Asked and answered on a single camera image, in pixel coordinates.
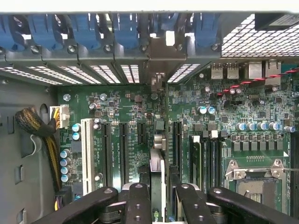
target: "mesh vent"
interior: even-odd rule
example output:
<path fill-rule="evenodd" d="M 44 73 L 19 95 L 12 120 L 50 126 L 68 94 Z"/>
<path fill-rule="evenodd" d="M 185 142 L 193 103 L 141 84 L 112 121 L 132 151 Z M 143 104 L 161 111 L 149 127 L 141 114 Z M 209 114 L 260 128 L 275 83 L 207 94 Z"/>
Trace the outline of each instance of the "mesh vent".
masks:
<path fill-rule="evenodd" d="M 299 56 L 299 25 L 280 31 L 255 31 L 255 15 L 223 39 L 222 57 Z"/>
<path fill-rule="evenodd" d="M 44 83 L 48 83 L 51 85 L 62 85 L 62 83 L 56 82 L 56 81 L 52 81 L 50 79 L 47 78 L 43 78 L 43 77 L 39 77 L 39 76 L 35 76 L 32 75 L 30 73 L 24 72 L 24 71 L 20 71 L 18 69 L 14 69 L 13 67 L 4 67 L 4 68 L 0 68 L 0 70 L 5 71 L 5 72 L 9 72 L 18 76 L 23 76 L 23 77 L 27 77 L 27 78 L 31 78 L 40 82 L 44 82 Z"/>
<path fill-rule="evenodd" d="M 90 84 L 101 84 L 100 81 L 96 80 L 92 76 L 88 75 L 86 72 L 77 68 L 76 66 L 60 66 L 61 69 L 71 73 L 72 75 L 85 80 Z"/>
<path fill-rule="evenodd" d="M 138 65 L 136 65 L 136 64 L 121 65 L 121 68 L 122 68 L 123 72 L 125 73 L 125 76 L 127 77 L 127 80 L 129 83 L 139 83 Z"/>
<path fill-rule="evenodd" d="M 91 65 L 90 67 L 109 83 L 121 83 L 107 65 Z"/>
<path fill-rule="evenodd" d="M 40 72 L 40 73 L 43 73 L 44 75 L 60 79 L 60 80 L 65 81 L 67 83 L 71 83 L 71 84 L 82 84 L 81 82 L 78 82 L 75 79 L 72 79 L 72 78 L 67 77 L 67 76 L 65 76 L 63 74 L 60 74 L 59 72 L 53 71 L 51 69 L 48 69 L 45 66 L 36 66 L 36 67 L 31 66 L 31 67 L 27 67 L 27 68 L 32 69 L 32 70 L 37 71 L 37 72 Z"/>
<path fill-rule="evenodd" d="M 200 64 L 183 64 L 174 75 L 168 80 L 168 83 L 177 83 L 186 75 L 194 71 Z"/>

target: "gray metal panel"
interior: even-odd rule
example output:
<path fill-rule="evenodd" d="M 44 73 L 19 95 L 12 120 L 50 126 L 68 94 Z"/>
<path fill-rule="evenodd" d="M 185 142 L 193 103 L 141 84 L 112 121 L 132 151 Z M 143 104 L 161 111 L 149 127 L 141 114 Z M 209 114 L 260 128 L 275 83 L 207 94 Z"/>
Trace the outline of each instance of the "gray metal panel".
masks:
<path fill-rule="evenodd" d="M 7 117 L 12 121 L 15 113 L 24 107 L 54 105 L 55 100 L 45 87 L 8 79 L 8 84 L 0 83 L 0 222 L 15 224 L 17 214 L 25 209 L 27 222 L 53 212 L 54 190 L 50 167 L 44 149 L 32 156 L 21 158 L 21 130 L 14 123 L 14 134 L 7 133 Z M 24 179 L 15 184 L 14 169 L 22 165 Z"/>

